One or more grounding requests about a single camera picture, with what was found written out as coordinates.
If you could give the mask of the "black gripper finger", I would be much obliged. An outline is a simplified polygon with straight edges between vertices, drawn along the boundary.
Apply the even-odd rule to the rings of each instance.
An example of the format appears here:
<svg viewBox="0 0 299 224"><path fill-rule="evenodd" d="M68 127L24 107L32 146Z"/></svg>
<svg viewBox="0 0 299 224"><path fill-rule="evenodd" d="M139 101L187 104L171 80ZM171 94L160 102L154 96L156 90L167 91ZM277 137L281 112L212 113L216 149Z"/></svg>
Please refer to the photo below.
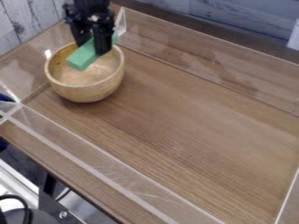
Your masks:
<svg viewBox="0 0 299 224"><path fill-rule="evenodd" d="M70 23L70 30L78 46L83 46L91 39L90 25L86 22Z"/></svg>
<svg viewBox="0 0 299 224"><path fill-rule="evenodd" d="M111 51L114 28L110 26L94 25L94 44L96 55L102 56Z"/></svg>

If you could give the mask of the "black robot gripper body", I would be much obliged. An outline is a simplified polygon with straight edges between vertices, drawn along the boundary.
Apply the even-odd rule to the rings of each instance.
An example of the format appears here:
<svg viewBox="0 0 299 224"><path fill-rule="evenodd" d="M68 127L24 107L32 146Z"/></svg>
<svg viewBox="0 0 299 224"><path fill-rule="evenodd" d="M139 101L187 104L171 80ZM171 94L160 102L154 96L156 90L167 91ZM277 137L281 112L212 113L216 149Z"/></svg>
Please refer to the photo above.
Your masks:
<svg viewBox="0 0 299 224"><path fill-rule="evenodd" d="M110 0L66 0L62 6L66 22L75 31L88 30L94 25L115 29L115 16Z"/></svg>

